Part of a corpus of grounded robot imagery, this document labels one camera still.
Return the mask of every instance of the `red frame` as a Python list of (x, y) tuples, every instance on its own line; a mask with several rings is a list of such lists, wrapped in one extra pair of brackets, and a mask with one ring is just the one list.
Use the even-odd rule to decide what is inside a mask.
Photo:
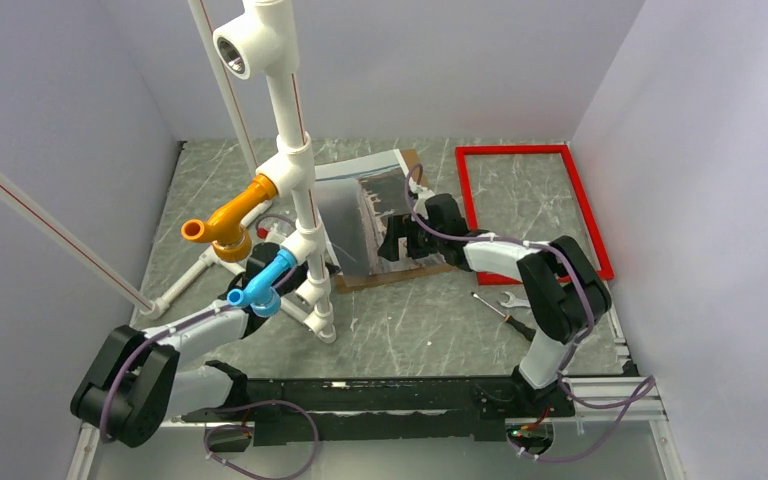
[[(516, 155), (516, 154), (558, 154), (564, 160), (564, 167), (572, 183), (572, 189), (575, 192), (575, 198), (578, 201), (578, 207), (581, 209), (581, 215), (584, 217), (584, 224), (587, 232), (590, 234), (590, 240), (593, 242), (593, 249), (596, 250), (596, 259), (599, 260), (599, 269), (596, 273), (603, 280), (612, 280), (614, 278), (614, 268), (611, 266), (611, 260), (608, 258), (608, 252), (605, 250), (605, 244), (602, 242), (602, 235), (599, 233), (599, 227), (596, 225), (596, 219), (593, 217), (593, 211), (590, 209), (590, 203), (587, 201), (587, 194), (584, 192), (584, 185), (578, 176), (578, 170), (575, 168), (575, 161), (572, 153), (566, 145), (479, 145), (470, 147), (455, 147), (455, 160), (458, 164), (458, 176), (461, 182), (461, 192), (464, 199), (464, 210), (466, 210), (466, 221), (470, 229), (478, 228), (478, 220), (475, 216), (475, 204), (472, 201), (472, 187), (469, 184), (469, 172), (466, 169), (467, 155)], [(479, 285), (513, 285), (520, 283), (508, 277), (497, 275), (495, 273), (478, 272)], [(569, 281), (569, 277), (561, 278), (561, 281)]]

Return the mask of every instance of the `blue pipe fitting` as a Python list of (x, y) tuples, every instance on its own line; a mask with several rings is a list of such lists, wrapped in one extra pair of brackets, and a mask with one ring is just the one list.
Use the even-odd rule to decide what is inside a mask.
[(281, 297), (272, 288), (278, 278), (287, 270), (296, 266), (296, 257), (289, 250), (281, 249), (275, 258), (240, 290), (228, 292), (228, 303), (237, 307), (251, 305), (252, 311), (259, 317), (271, 317), (281, 309)]

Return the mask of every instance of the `marble tabletop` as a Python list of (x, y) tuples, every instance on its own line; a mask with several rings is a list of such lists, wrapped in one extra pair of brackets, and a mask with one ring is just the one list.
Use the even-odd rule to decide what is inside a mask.
[[(393, 148), (416, 149), (429, 184), (451, 193), (462, 206), (455, 166), (458, 145), (492, 145), (499, 139), (314, 139), (318, 164), (356, 158)], [(276, 152), (274, 139), (254, 142), (259, 161)], [(567, 234), (590, 254), (569, 178), (558, 155), (482, 156), (467, 162), (478, 223), (500, 234), (551, 240)], [(162, 294), (201, 254), (205, 246), (185, 241), (181, 224), (206, 218), (244, 189), (251, 173), (236, 141), (191, 141), (184, 145), (158, 226), (143, 292)], [(294, 217), (292, 201), (280, 199), (270, 210)], [(203, 308), (224, 292), (232, 275), (212, 266), (157, 320), (139, 314), (134, 325), (163, 324)], [(371, 288), (332, 293), (337, 340), (327, 345), (284, 313), (250, 337), (232, 341), (204, 359), (219, 359), (255, 378), (382, 377), (509, 374), (529, 343), (501, 317), (470, 296), (502, 299), (503, 291), (521, 297), (520, 285), (478, 286), (475, 275), (448, 272)], [(528, 309), (510, 311), (535, 326)], [(573, 374), (621, 372), (611, 322), (604, 318), (579, 348)]]

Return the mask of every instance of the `orange pipe fitting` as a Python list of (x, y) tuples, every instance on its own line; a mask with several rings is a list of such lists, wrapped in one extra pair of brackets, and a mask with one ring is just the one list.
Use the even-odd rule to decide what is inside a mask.
[(252, 245), (249, 232), (240, 222), (254, 207), (277, 196), (275, 184), (259, 174), (243, 193), (219, 207), (206, 222), (197, 218), (184, 222), (181, 235), (191, 242), (213, 243), (213, 251), (220, 259), (239, 262), (249, 255)]

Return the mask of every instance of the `white wall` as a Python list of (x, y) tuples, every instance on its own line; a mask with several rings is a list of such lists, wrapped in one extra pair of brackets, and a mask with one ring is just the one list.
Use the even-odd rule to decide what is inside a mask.
[[(0, 2), (0, 169), (137, 285), (175, 149), (100, 3)], [(0, 202), (0, 479), (65, 476), (72, 393), (130, 310)]]
[(573, 147), (688, 478), (768, 478), (768, 1), (648, 0)]
[[(184, 0), (103, 0), (183, 139), (234, 133)], [(240, 0), (205, 0), (214, 27)], [(568, 139), (643, 0), (295, 2), (305, 126), (317, 136)], [(263, 78), (238, 81), (274, 135)]]

